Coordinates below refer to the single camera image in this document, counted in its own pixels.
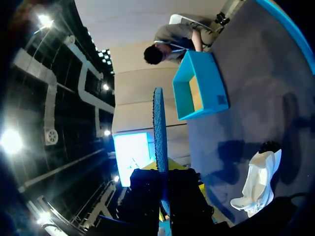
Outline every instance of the glowing screen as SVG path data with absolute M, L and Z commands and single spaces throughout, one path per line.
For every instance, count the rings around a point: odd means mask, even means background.
M 152 163 L 147 133 L 116 135 L 114 144 L 122 186 L 129 187 L 132 172 Z

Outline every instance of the person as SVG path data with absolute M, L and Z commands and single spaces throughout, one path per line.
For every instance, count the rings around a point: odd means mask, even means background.
M 217 36 L 199 25 L 165 25 L 157 31 L 154 44 L 144 51 L 144 59 L 153 65 L 165 60 L 180 64 L 186 51 L 202 52 L 203 45 L 211 46 Z

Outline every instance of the cyan box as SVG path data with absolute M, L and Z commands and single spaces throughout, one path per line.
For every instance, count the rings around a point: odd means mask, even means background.
M 196 76 L 202 109 L 195 111 L 189 82 Z M 178 120 L 198 118 L 229 108 L 215 60 L 210 53 L 186 52 L 173 80 Z

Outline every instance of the dark floor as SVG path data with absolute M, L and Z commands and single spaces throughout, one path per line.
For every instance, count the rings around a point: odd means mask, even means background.
M 283 148 L 275 196 L 307 192 L 315 179 L 315 80 L 285 28 L 254 1 L 245 2 L 211 52 L 230 109 L 188 121 L 191 167 L 212 203 L 237 224 L 247 214 L 230 200 L 242 196 L 248 162 L 263 142 Z

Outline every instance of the ceiling light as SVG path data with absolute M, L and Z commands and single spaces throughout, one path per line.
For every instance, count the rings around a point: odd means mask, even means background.
M 119 176 L 115 176 L 115 177 L 114 177 L 114 182 L 117 183 L 118 181 L 119 181 Z
M 4 132 L 0 144 L 8 154 L 16 154 L 23 147 L 23 142 L 19 133 L 12 129 Z
M 109 136 L 109 135 L 110 135 L 110 131 L 109 131 L 109 130 L 105 130 L 105 131 L 104 131 L 104 135 L 105 135 L 105 136 Z
M 109 86 L 108 86 L 107 84 L 104 84 L 104 85 L 103 85 L 103 89 L 104 89 L 104 90 L 109 90 Z
M 37 224 L 45 224 L 49 220 L 50 220 L 50 213 L 44 212 L 44 213 L 39 214 L 39 220 L 37 220 Z
M 53 25 L 54 21 L 50 20 L 50 18 L 46 15 L 39 15 L 38 18 L 40 22 L 42 23 L 42 25 L 47 28 L 50 28 Z

